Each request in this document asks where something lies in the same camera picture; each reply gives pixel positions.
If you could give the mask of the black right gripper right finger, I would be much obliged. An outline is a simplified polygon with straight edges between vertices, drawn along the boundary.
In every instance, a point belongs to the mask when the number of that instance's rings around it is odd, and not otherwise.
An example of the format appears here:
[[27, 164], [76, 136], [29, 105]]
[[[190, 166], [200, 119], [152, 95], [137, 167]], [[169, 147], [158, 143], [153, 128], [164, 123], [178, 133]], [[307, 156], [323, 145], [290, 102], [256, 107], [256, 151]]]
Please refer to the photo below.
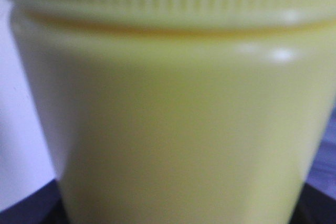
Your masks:
[[293, 223], [335, 223], [335, 199], [305, 183], [293, 212]]

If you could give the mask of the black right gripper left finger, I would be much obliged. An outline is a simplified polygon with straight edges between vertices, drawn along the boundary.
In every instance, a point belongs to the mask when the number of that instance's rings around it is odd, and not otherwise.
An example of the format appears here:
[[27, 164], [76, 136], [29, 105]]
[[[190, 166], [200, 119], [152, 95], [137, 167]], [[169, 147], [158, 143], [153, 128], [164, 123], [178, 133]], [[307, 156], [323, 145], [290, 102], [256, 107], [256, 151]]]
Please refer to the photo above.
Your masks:
[[55, 180], [51, 180], [33, 194], [1, 211], [1, 223], [68, 222]]

